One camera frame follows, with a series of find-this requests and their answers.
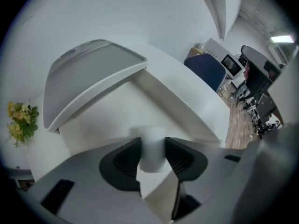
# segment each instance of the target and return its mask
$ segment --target monitor screen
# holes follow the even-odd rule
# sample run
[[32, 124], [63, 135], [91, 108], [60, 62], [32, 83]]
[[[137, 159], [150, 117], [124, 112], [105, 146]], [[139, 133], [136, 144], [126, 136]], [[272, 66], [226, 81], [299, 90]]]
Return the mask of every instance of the monitor screen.
[[238, 65], [238, 63], [230, 56], [226, 55], [226, 57], [221, 62], [222, 65], [233, 75], [238, 74], [242, 68]]

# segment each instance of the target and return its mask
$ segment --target white wall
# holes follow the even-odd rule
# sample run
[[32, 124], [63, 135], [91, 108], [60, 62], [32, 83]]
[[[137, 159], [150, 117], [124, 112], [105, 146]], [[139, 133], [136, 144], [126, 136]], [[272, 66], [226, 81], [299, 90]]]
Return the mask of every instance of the white wall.
[[0, 149], [4, 165], [29, 168], [26, 153], [4, 142], [9, 100], [34, 100], [51, 64], [83, 42], [149, 43], [183, 61], [217, 31], [203, 0], [30, 0], [15, 19], [0, 56]]
[[235, 56], [241, 54], [243, 45], [250, 46], [271, 61], [275, 61], [268, 50], [269, 43], [252, 26], [241, 19], [237, 19], [232, 30], [222, 42], [222, 46]]
[[225, 27], [225, 37], [230, 32], [232, 26], [240, 11], [242, 0], [225, 0], [226, 4], [226, 27]]
[[218, 38], [223, 39], [225, 35], [225, 23], [226, 23], [226, 5], [225, 0], [204, 0], [212, 15], [215, 23]]

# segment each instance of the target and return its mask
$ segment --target ceiling light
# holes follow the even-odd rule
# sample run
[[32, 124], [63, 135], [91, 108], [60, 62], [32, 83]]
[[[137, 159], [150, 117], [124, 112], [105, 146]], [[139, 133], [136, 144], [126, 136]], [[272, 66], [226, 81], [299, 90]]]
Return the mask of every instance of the ceiling light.
[[271, 39], [274, 42], [294, 43], [294, 40], [290, 35], [275, 36], [275, 37], [271, 37]]

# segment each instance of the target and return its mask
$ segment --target cable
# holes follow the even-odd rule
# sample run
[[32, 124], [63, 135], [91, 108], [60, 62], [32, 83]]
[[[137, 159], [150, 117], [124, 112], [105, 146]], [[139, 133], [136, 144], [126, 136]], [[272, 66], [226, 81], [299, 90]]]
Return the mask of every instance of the cable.
[[201, 48], [205, 43], [203, 43], [199, 48]]
[[234, 104], [233, 102], [229, 101], [228, 99], [226, 99], [228, 102], [230, 102], [232, 105], [234, 105], [235, 107], [238, 107], [238, 105]]

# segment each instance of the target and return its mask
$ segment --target flower bouquet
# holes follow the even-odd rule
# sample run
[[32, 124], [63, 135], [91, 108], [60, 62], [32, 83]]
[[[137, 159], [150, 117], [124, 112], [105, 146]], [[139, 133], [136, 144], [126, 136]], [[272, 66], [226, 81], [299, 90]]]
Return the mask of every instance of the flower bouquet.
[[35, 124], [39, 115], [37, 107], [31, 107], [29, 104], [8, 103], [7, 114], [12, 119], [12, 123], [7, 125], [10, 137], [16, 140], [14, 144], [19, 147], [21, 144], [28, 146], [28, 137], [32, 137], [34, 131], [38, 129]]

